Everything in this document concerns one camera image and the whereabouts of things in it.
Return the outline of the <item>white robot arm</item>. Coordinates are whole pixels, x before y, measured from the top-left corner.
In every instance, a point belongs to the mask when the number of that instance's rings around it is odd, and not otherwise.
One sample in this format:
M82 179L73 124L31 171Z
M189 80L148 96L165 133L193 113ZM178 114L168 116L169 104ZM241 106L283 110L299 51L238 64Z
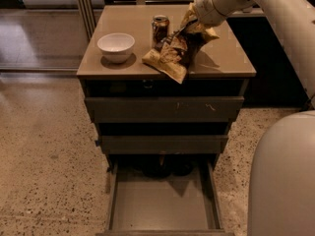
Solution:
M315 9L306 0L195 0L198 20L220 25L257 4L310 99L315 94ZM315 236L315 111L284 117L262 136L250 173L248 236Z

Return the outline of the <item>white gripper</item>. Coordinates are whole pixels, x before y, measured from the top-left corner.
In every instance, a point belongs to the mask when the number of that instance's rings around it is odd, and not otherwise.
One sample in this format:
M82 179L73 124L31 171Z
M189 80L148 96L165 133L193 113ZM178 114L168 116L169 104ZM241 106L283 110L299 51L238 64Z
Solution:
M194 0L196 17L204 25L219 26L227 15L223 13L226 0Z

